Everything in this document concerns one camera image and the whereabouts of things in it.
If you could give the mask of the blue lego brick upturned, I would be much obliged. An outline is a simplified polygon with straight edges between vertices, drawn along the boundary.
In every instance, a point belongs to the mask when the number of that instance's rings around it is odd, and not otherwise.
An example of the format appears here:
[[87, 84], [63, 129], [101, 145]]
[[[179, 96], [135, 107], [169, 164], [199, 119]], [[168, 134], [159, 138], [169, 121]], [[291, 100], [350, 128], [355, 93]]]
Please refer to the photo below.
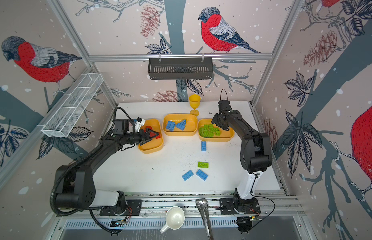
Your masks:
[[175, 126], [176, 126], [176, 123], [175, 122], [168, 121], [167, 124], [166, 124], [166, 130], [167, 131], [170, 131], [170, 132], [173, 132], [174, 129], [175, 129]]

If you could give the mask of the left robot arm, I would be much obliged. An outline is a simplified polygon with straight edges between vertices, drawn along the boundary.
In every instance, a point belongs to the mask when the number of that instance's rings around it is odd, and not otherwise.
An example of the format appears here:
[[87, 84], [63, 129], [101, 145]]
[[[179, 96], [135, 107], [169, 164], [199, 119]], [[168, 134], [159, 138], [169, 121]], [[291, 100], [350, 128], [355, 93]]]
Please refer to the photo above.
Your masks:
[[94, 175], [115, 153], [145, 145], [160, 133], [138, 127], [138, 124], [144, 122], [141, 118], [133, 120], [127, 116], [126, 119], [117, 119], [117, 111], [125, 112], [121, 107], [114, 108], [111, 127], [90, 153], [57, 169], [49, 198], [50, 207], [57, 216], [104, 208], [124, 212], [128, 208], [123, 192], [96, 189]]

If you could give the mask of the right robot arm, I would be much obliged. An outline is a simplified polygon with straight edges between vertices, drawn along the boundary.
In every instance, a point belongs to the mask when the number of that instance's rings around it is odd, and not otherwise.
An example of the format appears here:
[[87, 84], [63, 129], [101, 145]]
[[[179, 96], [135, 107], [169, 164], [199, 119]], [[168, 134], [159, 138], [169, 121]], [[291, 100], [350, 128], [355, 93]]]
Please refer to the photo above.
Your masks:
[[245, 174], [235, 189], [233, 204], [239, 214], [260, 214], [254, 190], [263, 172], [272, 165], [270, 137], [248, 124], [241, 113], [232, 109], [228, 99], [218, 101], [219, 112], [212, 124], [224, 131], [233, 129], [241, 139], [240, 162]]

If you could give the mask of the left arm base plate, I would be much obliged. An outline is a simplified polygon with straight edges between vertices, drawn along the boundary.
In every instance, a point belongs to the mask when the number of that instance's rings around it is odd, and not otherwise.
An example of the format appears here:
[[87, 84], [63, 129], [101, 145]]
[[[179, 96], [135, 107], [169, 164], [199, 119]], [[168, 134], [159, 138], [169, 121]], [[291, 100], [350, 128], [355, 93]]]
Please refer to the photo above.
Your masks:
[[100, 210], [99, 215], [102, 217], [129, 217], [139, 216], [142, 208], [142, 200], [125, 200], [121, 206], [104, 207]]

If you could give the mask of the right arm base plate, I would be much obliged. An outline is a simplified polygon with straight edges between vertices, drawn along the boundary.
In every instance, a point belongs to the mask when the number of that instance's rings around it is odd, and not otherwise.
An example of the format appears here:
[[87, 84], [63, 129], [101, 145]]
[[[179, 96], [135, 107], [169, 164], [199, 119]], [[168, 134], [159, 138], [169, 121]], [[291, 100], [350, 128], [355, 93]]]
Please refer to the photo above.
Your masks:
[[219, 199], [219, 207], [222, 215], [260, 215], [260, 205], [256, 198], [248, 200]]

